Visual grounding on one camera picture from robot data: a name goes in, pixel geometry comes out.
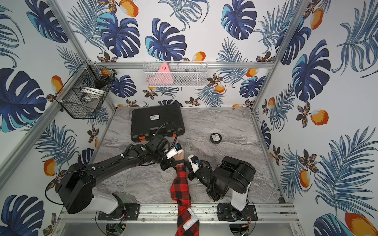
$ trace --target wire basket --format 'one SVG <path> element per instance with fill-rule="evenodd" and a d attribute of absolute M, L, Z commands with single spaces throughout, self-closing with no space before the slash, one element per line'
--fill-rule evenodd
<path fill-rule="evenodd" d="M 95 119 L 116 72 L 101 65 L 88 65 L 84 61 L 73 75 L 76 73 L 80 75 L 75 84 L 63 98 L 56 100 L 74 119 Z"/>
<path fill-rule="evenodd" d="M 170 72 L 158 72 L 163 62 L 150 61 L 143 63 L 148 86 L 178 87 L 205 86 L 208 84 L 209 71 L 207 62 L 167 62 Z"/>

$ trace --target label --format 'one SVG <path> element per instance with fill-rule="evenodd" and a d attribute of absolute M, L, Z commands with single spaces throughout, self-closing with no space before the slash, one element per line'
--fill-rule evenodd
<path fill-rule="evenodd" d="M 158 120 L 158 119 L 160 119 L 160 115 L 150 116 L 150 120 Z"/>
<path fill-rule="evenodd" d="M 220 141 L 220 137 L 217 134 L 213 134 L 211 137 L 213 138 L 213 141 L 215 141 L 215 142 Z"/>
<path fill-rule="evenodd" d="M 191 208 L 188 208 L 187 211 L 190 213 L 191 218 L 185 224 L 183 224 L 185 231 L 190 229 L 190 227 L 192 227 L 198 221 L 198 217 L 193 213 Z"/>

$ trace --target tropical wallpaper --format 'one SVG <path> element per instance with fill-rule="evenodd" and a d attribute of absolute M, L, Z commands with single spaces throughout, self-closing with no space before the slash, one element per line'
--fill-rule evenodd
<path fill-rule="evenodd" d="M 68 0 L 60 2 L 75 36 L 96 62 L 273 62 L 295 0 Z M 67 66 L 78 66 L 62 52 Z M 209 70 L 202 87 L 148 87 L 141 69 L 118 70 L 115 106 L 176 102 L 190 107 L 251 107 L 267 70 Z"/>
<path fill-rule="evenodd" d="M 35 125 L 80 63 L 45 1 L 0 3 L 0 165 Z M 62 206 L 51 190 L 74 163 L 87 164 L 99 148 L 111 105 L 96 119 L 76 120 L 61 110 L 0 193 L 0 235 L 49 235 Z"/>
<path fill-rule="evenodd" d="M 378 235 L 378 2 L 311 0 L 253 107 L 305 235 Z"/>

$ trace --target pink triangle object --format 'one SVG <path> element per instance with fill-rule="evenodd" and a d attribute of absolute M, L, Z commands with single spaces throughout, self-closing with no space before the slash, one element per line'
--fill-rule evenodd
<path fill-rule="evenodd" d="M 163 62 L 158 72 L 162 72 L 162 73 L 155 74 L 156 84 L 173 84 L 173 77 L 172 77 L 172 74 L 170 73 L 168 63 Z"/>

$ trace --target black wire basket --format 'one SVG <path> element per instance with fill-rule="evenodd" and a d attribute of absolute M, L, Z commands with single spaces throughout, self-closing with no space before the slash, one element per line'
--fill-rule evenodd
<path fill-rule="evenodd" d="M 101 65 L 88 65 L 84 61 L 70 79 L 76 73 L 80 75 L 75 84 L 63 98 L 56 100 L 74 119 L 95 119 L 109 93 L 116 72 Z"/>

